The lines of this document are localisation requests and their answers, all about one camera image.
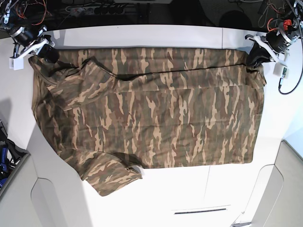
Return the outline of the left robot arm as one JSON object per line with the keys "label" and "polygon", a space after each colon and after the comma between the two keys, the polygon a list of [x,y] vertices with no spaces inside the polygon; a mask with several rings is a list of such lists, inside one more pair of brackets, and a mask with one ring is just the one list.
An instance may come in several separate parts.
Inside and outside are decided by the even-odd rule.
{"label": "left robot arm", "polygon": [[267,22],[265,35],[246,35],[253,42],[246,64],[250,67],[271,61],[280,61],[279,55],[286,55],[289,47],[303,38],[303,2],[286,0],[283,9],[275,19]]}

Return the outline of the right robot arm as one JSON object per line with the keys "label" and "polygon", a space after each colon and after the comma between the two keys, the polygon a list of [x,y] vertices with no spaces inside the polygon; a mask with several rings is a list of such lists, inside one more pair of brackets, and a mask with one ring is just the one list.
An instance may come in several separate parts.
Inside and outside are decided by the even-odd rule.
{"label": "right robot arm", "polygon": [[[31,5],[42,7],[42,17],[38,22],[32,22],[25,12]],[[54,48],[51,36],[46,34],[44,25],[46,16],[51,13],[45,0],[2,0],[0,2],[0,30],[7,33],[13,40],[13,55],[9,58],[9,67],[13,70],[24,68],[24,58],[35,55],[48,63],[56,63],[59,53]]]}

